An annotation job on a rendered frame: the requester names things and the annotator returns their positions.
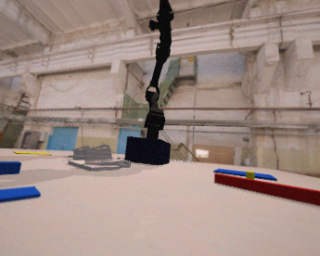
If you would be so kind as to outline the blue flat bar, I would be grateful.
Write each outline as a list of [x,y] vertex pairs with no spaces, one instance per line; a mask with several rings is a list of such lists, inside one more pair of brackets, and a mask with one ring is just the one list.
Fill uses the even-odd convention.
[[0,202],[10,202],[26,198],[40,198],[41,193],[35,186],[0,189]]

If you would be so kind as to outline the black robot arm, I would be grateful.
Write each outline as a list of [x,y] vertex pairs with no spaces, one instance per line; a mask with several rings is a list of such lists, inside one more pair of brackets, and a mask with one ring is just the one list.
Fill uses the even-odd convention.
[[[162,32],[162,21],[157,22],[154,20],[149,21],[148,27],[152,32],[158,30]],[[146,90],[146,101],[149,102],[149,113],[145,121],[144,128],[147,128],[147,137],[151,139],[158,139],[159,131],[163,130],[165,117],[162,109],[159,109],[158,100],[160,97],[160,89],[158,88],[158,81],[160,78],[161,69],[163,63],[167,61],[171,54],[172,33],[166,33],[160,35],[160,43],[157,43],[156,48],[156,65],[153,72],[152,80],[149,87],[155,87],[157,93]],[[158,48],[159,46],[159,48]],[[153,125],[154,124],[154,125]]]

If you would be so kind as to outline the blue rectangular bar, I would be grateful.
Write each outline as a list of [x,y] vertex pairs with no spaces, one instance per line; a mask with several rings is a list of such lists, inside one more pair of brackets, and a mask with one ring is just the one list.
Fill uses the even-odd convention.
[[0,162],[0,175],[19,173],[21,164],[19,161]]

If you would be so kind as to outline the dark red long bar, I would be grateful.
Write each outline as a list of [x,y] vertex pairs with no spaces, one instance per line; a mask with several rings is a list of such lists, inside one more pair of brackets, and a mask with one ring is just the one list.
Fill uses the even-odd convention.
[[314,189],[286,186],[277,183],[266,183],[263,181],[227,174],[215,174],[214,182],[243,188],[253,192],[262,192],[264,194],[269,194],[280,198],[290,198],[305,203],[313,203],[320,206],[320,191]]

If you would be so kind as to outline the blue flat rectangular plate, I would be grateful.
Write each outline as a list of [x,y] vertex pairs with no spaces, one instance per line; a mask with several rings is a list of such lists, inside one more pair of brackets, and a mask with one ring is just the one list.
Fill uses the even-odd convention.
[[[247,172],[243,172],[243,171],[229,171],[229,170],[222,170],[222,169],[218,169],[216,171],[214,171],[215,173],[221,173],[221,174],[234,174],[234,175],[241,175],[241,176],[247,176]],[[271,180],[271,181],[277,181],[276,178],[274,178],[272,175],[270,174],[263,174],[263,173],[254,173],[254,178],[259,178],[259,179],[265,179],[265,180]]]

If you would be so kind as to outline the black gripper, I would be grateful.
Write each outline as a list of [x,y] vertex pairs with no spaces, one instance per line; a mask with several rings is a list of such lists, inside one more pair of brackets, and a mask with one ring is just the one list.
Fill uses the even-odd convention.
[[[157,21],[162,21],[162,32],[160,34],[171,33],[171,21],[174,18],[174,13],[169,0],[160,0],[160,10],[157,15]],[[171,14],[170,14],[171,13]]]

